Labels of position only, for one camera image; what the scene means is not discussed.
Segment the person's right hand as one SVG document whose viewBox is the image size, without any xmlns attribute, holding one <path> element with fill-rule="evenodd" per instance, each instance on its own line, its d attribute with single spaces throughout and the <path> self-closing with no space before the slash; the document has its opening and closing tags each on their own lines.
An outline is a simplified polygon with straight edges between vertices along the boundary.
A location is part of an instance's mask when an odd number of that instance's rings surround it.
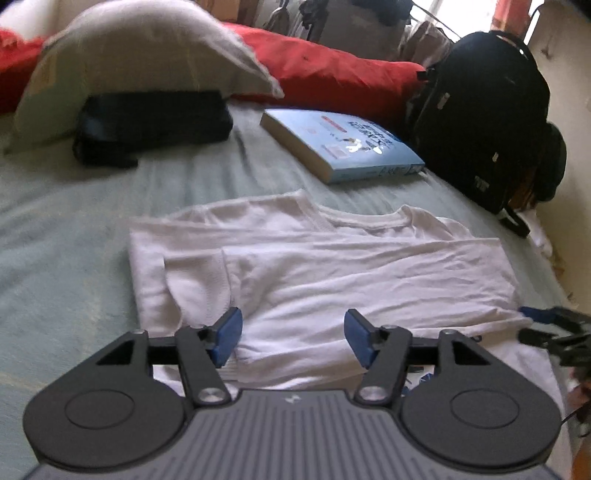
<svg viewBox="0 0 591 480">
<path fill-rule="evenodd" d="M 577 421 L 578 436 L 585 438 L 590 435 L 590 368 L 574 367 L 571 378 L 576 385 L 569 391 L 567 396 L 570 407 L 567 419 Z"/>
</svg>

